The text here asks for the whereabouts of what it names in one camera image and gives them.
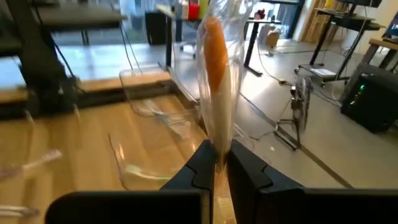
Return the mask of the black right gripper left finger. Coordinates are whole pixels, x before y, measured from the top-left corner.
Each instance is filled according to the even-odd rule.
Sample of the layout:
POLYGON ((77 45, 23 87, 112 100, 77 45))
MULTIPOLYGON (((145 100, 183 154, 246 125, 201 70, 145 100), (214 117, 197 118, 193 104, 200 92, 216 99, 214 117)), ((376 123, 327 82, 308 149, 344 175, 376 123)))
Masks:
POLYGON ((45 224, 212 224, 215 159, 204 140, 159 190, 65 194, 48 207, 45 224))

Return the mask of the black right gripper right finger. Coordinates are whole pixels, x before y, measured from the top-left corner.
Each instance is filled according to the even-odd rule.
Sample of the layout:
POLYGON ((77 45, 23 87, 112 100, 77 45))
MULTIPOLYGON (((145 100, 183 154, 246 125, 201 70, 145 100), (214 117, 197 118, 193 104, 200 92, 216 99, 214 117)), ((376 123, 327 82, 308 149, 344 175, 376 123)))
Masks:
POLYGON ((398 224, 398 190, 304 187, 237 140, 227 165, 237 224, 398 224))

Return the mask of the green toothbrush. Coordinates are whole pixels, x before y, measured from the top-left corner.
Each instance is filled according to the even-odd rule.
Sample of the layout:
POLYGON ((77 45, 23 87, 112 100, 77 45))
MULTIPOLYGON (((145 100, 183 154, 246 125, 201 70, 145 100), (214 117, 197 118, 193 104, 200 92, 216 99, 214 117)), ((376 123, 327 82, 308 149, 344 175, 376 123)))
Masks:
POLYGON ((149 179, 149 180, 170 180, 171 179, 171 176, 159 174, 159 173, 153 172, 151 170, 142 169, 138 166, 131 165, 131 164, 128 164, 124 168, 124 171, 126 173, 136 175, 143 179, 149 179))

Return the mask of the orange toothbrush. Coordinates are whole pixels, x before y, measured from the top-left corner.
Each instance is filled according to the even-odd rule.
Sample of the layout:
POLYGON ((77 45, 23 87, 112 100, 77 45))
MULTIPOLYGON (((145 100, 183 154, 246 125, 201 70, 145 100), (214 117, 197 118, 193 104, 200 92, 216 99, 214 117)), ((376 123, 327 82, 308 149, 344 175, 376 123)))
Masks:
POLYGON ((215 153, 214 219, 220 224, 236 224, 228 187, 227 158, 244 73, 244 25, 257 2, 210 0, 197 30, 200 109, 215 153))

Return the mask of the black floor fan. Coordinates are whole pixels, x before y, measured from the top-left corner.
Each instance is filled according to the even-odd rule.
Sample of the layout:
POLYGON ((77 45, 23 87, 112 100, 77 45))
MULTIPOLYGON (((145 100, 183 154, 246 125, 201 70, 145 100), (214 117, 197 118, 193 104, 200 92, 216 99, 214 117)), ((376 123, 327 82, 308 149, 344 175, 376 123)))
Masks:
POLYGON ((292 117, 290 119, 279 119, 275 125, 274 134, 294 151, 301 148, 300 135, 303 134, 307 128, 308 109, 312 90, 311 79, 308 76, 299 76, 290 88, 292 97, 289 101, 289 105, 292 110, 292 117), (282 133, 281 124, 287 123, 292 125, 292 129, 296 133, 295 139, 292 137, 289 138, 287 134, 282 133))

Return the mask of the black computer green lights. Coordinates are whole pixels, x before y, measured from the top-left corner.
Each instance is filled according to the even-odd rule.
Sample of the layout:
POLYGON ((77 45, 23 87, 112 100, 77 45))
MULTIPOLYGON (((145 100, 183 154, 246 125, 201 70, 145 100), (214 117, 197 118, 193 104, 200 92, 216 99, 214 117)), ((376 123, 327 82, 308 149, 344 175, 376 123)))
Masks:
POLYGON ((372 133, 398 121, 398 74, 360 64, 341 96, 341 113, 372 133))

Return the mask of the black standing desk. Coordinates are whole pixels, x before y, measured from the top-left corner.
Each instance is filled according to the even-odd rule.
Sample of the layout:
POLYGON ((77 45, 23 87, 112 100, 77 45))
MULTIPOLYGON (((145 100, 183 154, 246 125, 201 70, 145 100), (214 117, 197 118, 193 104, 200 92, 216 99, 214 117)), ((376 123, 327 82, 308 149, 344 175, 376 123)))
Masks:
MULTIPOLYGON (((171 6, 166 6, 166 5, 161 5, 157 4, 155 7, 159 12, 161 12, 165 17, 166 21, 166 26, 165 26, 165 33, 166 33, 166 38, 165 38, 165 65, 162 66, 160 65, 161 68, 164 70, 170 72, 172 68, 172 47, 173 47, 173 40, 172 40, 172 23, 173 21, 189 21, 189 22, 199 22, 201 19, 182 19, 180 17, 177 17, 175 13, 172 10, 171 6)), ((248 23, 253 23, 253 28, 251 32, 251 36, 249 39, 249 46, 248 50, 246 53, 246 57, 244 59, 244 68, 248 71, 250 71, 253 75, 260 77, 262 76, 261 72, 255 71, 253 68, 249 66, 250 60, 251 60, 251 55, 252 55, 252 50, 254 48, 254 43, 255 39, 257 37, 257 32, 259 29, 259 24, 276 24, 279 25, 281 24, 281 21, 275 20, 275 19, 248 19, 248 23)))
POLYGON ((298 65, 298 67, 294 70, 294 73, 296 75, 299 74, 299 71, 305 70, 309 72, 311 75, 314 75, 321 80, 321 87, 324 87, 325 83, 327 82, 335 82, 335 81, 344 81, 345 84, 347 84, 349 77, 342 77, 341 75, 345 71, 346 66, 349 60, 351 59, 351 56, 355 48, 357 47, 359 41, 361 40, 364 32, 367 30, 377 31, 380 30, 381 28, 386 28, 385 26, 375 22, 375 19, 365 16, 354 15, 355 8, 356 4, 352 5, 351 9, 349 10, 349 13, 338 12, 331 9, 316 8, 317 14, 326 15, 329 16, 329 18, 326 20, 326 25, 322 29, 320 40, 317 43, 316 49, 311 57, 309 64, 298 65), (325 73, 320 73, 320 70, 325 70, 325 64, 315 63, 315 61, 318 57, 321 47, 323 46, 324 41, 326 40, 326 36, 332 24, 348 30, 357 31, 358 34, 352 45, 349 47, 348 53, 345 55, 345 59, 343 60, 338 71, 332 74, 325 74, 325 73))

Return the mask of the cardboard box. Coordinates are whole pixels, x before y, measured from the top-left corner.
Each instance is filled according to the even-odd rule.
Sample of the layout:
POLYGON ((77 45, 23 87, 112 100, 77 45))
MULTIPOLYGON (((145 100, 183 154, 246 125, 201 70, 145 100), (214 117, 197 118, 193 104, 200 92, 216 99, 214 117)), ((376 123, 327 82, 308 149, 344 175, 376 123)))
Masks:
POLYGON ((277 45, 279 36, 280 36, 279 29, 269 31, 265 40, 266 47, 274 48, 277 45))

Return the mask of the black computer tower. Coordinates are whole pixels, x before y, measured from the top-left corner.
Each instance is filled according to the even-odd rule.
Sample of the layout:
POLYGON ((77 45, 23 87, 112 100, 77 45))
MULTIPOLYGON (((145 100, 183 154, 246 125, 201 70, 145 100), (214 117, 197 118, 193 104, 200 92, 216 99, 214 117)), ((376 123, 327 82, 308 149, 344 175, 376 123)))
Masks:
POLYGON ((166 44, 166 16, 159 11, 145 13, 147 41, 150 45, 166 44))

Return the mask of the wooden side table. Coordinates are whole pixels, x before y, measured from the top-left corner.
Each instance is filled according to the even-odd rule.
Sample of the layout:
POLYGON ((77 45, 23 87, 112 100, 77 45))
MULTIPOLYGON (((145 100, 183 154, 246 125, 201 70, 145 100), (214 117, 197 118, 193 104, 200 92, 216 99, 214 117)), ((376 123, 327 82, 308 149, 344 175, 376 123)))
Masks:
POLYGON ((370 61, 378 51, 378 48, 386 48, 388 49, 388 53, 383 58, 381 63, 379 64, 379 68, 386 69, 388 65, 392 62, 393 58, 398 55, 398 42, 389 42, 385 41, 384 39, 370 39, 369 40, 369 47, 364 54, 360 65, 369 65, 370 61))

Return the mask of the red container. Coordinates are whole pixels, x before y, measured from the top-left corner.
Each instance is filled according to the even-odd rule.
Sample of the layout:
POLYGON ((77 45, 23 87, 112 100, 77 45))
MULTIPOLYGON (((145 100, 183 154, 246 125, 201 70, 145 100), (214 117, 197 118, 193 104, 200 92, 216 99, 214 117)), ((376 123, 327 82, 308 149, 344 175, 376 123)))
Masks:
POLYGON ((194 21, 200 19, 200 6, 197 0, 188 1, 188 20, 194 21))

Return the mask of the yellow green container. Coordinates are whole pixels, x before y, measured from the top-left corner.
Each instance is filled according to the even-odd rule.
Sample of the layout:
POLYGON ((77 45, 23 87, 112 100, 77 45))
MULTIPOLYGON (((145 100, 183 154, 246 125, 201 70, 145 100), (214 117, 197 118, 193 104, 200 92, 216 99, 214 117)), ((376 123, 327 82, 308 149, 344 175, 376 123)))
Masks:
POLYGON ((198 0, 200 19, 202 19, 206 14, 209 1, 210 0, 198 0))

